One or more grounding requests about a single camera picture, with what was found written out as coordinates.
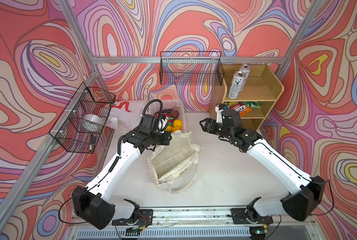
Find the white plastic grocery bag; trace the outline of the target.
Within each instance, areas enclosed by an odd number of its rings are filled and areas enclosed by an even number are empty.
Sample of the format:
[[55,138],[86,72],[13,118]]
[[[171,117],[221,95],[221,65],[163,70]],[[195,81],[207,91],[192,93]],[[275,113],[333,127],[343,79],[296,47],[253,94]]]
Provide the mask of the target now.
[[131,131],[139,125],[145,106],[146,101],[141,100],[115,101],[105,126],[119,131]]

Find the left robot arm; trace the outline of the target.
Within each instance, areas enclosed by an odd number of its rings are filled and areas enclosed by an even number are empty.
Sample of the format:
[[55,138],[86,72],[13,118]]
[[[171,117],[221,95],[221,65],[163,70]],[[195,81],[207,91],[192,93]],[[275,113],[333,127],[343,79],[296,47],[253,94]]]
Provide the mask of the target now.
[[117,143],[117,152],[103,170],[84,188],[76,187],[72,192],[75,214],[99,230],[104,229],[114,220],[137,222],[139,205],[123,199],[110,203],[110,196],[128,167],[145,150],[153,151],[156,146],[167,146],[171,140],[167,117],[143,114],[140,124],[121,136]]

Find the cream canvas tote bag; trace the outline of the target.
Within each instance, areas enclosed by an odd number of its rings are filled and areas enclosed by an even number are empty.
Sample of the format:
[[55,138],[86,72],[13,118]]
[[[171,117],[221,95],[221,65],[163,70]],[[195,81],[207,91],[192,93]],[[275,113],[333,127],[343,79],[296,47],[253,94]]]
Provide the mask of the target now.
[[[157,146],[147,158],[146,168],[157,188],[166,184],[170,194],[179,194],[195,181],[203,148],[193,142],[191,132],[177,131],[171,137],[168,146]],[[173,182],[191,168],[194,168],[191,180],[184,187],[173,189]]]

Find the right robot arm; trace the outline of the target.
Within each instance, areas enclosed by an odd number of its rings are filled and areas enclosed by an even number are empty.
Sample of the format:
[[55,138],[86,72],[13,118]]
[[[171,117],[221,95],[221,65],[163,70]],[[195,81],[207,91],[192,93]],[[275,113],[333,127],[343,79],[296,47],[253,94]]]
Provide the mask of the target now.
[[217,135],[219,140],[237,147],[240,152],[260,162],[287,189],[287,193],[273,198],[257,197],[246,207],[245,217],[256,223],[260,218],[272,215],[288,215],[303,222],[321,203],[326,180],[320,176],[312,177],[295,167],[263,137],[253,129],[244,128],[237,111],[224,104],[216,105],[216,119],[200,121],[202,130]]

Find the silver drink can front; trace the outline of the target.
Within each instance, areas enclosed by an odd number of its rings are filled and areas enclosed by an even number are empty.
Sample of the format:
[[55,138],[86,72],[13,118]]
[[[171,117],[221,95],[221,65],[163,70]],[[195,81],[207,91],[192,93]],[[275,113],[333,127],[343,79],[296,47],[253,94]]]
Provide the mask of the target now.
[[239,88],[244,80],[244,75],[241,71],[236,71],[232,77],[231,86],[228,92],[230,99],[236,99],[239,95]]

